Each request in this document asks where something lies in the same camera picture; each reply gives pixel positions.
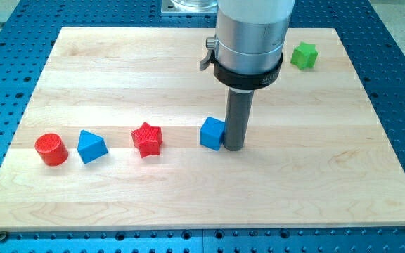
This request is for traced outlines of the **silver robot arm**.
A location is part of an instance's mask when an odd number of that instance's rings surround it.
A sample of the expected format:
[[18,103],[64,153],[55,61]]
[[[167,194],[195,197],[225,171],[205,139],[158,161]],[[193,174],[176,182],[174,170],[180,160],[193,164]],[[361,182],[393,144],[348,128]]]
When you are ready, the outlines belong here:
[[272,84],[294,5],[294,0],[219,0],[215,34],[206,38],[200,70],[213,64],[214,76],[238,93]]

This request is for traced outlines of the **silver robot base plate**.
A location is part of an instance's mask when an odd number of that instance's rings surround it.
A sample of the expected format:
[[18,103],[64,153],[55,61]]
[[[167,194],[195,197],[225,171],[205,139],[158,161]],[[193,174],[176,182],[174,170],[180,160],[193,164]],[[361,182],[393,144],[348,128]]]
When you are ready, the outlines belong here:
[[217,0],[162,0],[162,13],[215,13]]

